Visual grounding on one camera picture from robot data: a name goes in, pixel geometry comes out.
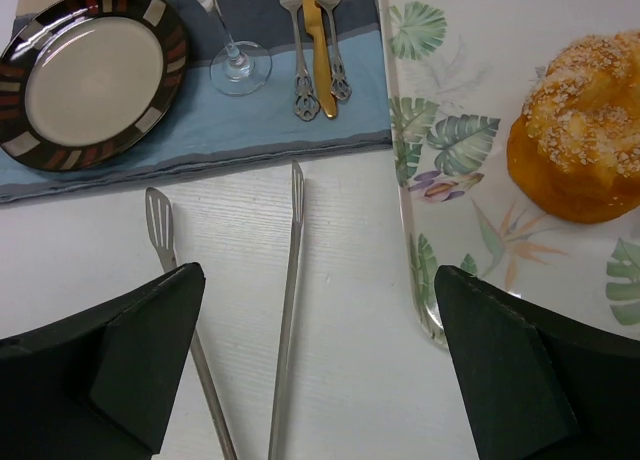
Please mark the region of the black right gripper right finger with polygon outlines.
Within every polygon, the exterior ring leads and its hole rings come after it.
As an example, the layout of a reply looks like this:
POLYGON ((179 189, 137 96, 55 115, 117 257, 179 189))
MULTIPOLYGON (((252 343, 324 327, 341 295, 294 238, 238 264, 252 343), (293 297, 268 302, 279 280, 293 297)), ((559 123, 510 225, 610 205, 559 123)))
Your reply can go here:
POLYGON ((638 341, 455 266, 434 287, 479 458, 638 458, 638 341))

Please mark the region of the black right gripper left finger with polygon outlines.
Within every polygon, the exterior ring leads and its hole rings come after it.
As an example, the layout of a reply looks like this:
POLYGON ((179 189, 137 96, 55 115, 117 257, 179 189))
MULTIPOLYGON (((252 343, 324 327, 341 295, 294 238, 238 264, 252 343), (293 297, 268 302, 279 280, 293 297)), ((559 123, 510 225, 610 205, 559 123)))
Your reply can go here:
POLYGON ((4 459, 150 459, 161 451, 205 276, 183 264, 1 341, 4 459))

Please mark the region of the steel serving tongs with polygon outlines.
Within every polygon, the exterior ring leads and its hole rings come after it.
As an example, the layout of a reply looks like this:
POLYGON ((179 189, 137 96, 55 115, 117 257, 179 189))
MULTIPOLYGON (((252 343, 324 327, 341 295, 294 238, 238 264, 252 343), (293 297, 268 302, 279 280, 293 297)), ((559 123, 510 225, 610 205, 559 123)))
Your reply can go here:
MULTIPOLYGON (((303 171, 299 163, 297 161, 293 161, 292 223, 276 376, 274 382, 268 447, 268 457, 270 459, 277 459, 279 457, 278 442, 282 437, 282 430, 286 426, 284 417, 287 406, 289 352, 291 346, 299 255, 304 224, 304 193, 305 179, 303 171)), ((149 240, 157 253, 163 270, 170 272, 177 267, 174 249, 174 220, 171 202, 160 190, 149 187, 145 190, 144 204, 149 240)), ((236 459, 238 455, 209 369, 204 348, 197 332, 193 334, 190 344, 190 353, 209 408, 222 455, 225 459, 236 459)))

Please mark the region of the golden braided bread bun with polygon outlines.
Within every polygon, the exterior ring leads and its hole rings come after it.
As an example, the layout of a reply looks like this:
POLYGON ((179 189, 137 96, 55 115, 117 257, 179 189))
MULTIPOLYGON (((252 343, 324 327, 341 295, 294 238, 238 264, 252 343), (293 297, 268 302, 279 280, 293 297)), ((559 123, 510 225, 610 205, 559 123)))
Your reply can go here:
POLYGON ((638 31, 582 37, 549 63, 511 127, 507 167, 539 208, 566 221, 638 208, 638 31))

